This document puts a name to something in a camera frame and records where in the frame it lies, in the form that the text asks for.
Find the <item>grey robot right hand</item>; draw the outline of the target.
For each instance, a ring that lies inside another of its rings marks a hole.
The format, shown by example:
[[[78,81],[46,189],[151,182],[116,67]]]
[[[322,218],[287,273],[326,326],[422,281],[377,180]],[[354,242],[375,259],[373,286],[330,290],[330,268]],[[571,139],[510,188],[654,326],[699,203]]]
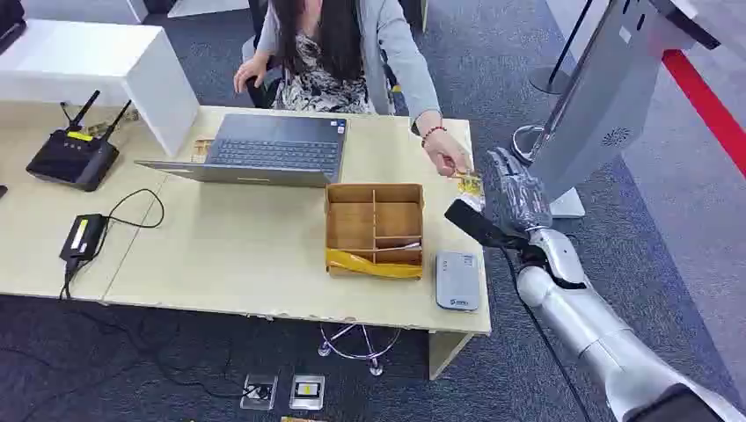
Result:
[[[549,229],[553,218],[542,182],[510,151],[486,153],[483,182],[500,226],[516,234]]]

